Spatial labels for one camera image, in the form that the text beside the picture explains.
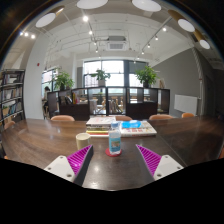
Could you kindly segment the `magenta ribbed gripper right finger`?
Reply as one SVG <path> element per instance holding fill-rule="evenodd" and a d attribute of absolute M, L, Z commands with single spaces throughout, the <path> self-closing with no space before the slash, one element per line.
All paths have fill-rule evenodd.
<path fill-rule="evenodd" d="M 137 149 L 150 175 L 155 180 L 159 180 L 161 178 L 164 178 L 165 176 L 183 169 L 183 166 L 169 155 L 161 156 L 153 152 L 152 150 L 140 145 L 137 145 Z"/>

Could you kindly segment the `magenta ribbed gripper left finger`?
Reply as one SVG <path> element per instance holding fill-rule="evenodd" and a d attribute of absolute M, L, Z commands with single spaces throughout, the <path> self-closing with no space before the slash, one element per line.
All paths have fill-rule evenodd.
<path fill-rule="evenodd" d="M 44 170 L 81 186 L 93 156 L 93 146 L 88 145 L 69 156 L 58 156 Z"/>

